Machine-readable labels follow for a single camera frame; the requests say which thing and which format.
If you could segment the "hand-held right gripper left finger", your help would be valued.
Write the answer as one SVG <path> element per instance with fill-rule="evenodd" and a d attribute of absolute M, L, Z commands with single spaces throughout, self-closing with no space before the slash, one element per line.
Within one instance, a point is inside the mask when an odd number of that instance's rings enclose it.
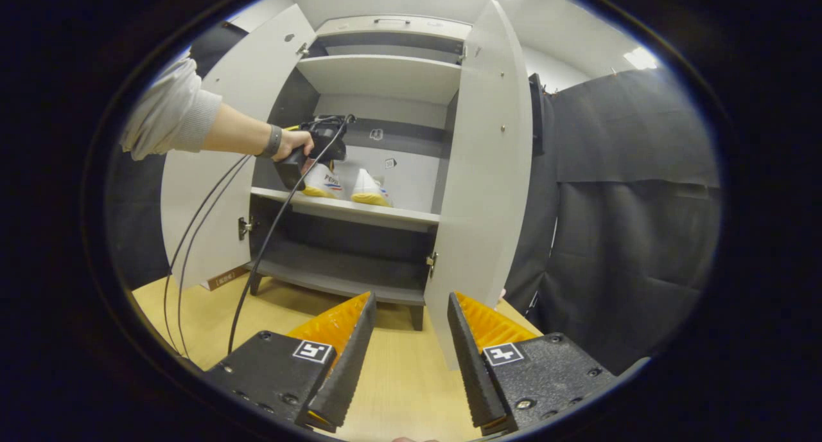
<path fill-rule="evenodd" d="M 290 333 L 259 331 L 204 377 L 265 418 L 334 433 L 345 422 L 375 324 L 376 298 L 365 292 Z"/>

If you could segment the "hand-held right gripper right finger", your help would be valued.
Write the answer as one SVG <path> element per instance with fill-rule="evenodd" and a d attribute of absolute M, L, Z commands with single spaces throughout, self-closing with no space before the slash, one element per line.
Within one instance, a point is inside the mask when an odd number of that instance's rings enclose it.
<path fill-rule="evenodd" d="M 537 335 L 460 292 L 448 322 L 473 425 L 484 436 L 554 420 L 616 377 L 562 333 Z"/>

